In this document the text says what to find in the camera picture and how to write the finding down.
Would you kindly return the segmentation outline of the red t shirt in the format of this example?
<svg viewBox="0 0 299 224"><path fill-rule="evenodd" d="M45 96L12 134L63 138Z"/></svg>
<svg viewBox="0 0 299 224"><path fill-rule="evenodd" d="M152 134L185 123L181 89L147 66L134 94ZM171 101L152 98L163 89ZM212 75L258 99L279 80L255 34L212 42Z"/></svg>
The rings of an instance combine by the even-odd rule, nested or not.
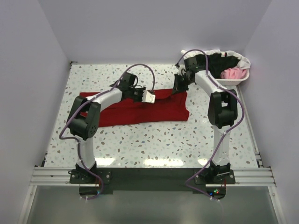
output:
<svg viewBox="0 0 299 224"><path fill-rule="evenodd" d="M187 121L189 111L185 102L186 92L172 94L172 89L154 91L154 103L125 98L114 88L103 92L81 92L73 102L70 116L85 102L100 104L99 127L133 125L151 122Z"/></svg>

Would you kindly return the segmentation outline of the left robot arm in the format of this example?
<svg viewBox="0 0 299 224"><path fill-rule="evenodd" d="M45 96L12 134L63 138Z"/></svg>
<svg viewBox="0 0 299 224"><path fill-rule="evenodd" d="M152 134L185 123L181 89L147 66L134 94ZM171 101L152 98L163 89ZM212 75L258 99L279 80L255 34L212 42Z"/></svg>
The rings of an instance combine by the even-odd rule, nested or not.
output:
<svg viewBox="0 0 299 224"><path fill-rule="evenodd" d="M137 87L136 80L136 75L126 72L108 90L87 98L78 96L73 102L67 127L72 135L70 139L74 139L78 145L76 169L82 169L80 177L86 183L94 182L97 177L93 137L99 127L100 113L125 99L143 103L149 99L150 103L155 102L152 91L147 91L146 87Z"/></svg>

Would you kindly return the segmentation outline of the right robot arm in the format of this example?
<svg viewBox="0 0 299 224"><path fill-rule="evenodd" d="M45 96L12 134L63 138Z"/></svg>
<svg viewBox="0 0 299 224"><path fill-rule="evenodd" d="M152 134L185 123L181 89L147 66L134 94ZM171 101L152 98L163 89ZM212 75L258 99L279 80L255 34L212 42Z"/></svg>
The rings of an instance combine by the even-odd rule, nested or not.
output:
<svg viewBox="0 0 299 224"><path fill-rule="evenodd" d="M208 106L208 120L214 130L214 149L211 159L207 162L203 174L213 183L219 183L230 172L229 144L230 133L238 124L238 106L242 105L235 90L222 86L208 70L208 61L199 65L196 57L189 57L184 64L176 63L178 73L175 74L173 94L189 89L189 85L199 85L210 97Z"/></svg>

